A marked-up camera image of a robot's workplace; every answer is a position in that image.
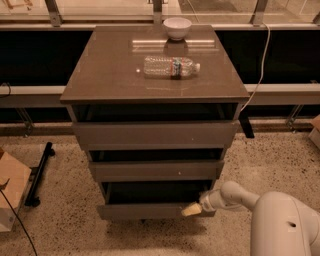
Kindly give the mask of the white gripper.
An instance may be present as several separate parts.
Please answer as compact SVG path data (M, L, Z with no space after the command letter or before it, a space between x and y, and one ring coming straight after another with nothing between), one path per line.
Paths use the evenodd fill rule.
M181 211L181 214L185 217L197 215L202 212L202 209L206 212L214 212L218 209L218 193L216 191L206 191L199 199L199 203L192 203Z

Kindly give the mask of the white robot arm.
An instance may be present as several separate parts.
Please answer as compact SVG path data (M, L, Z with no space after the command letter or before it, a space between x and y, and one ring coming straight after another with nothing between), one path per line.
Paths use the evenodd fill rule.
M202 193L181 214L241 208L252 213L250 256L320 256L320 213L286 193L258 195L227 181L218 190Z

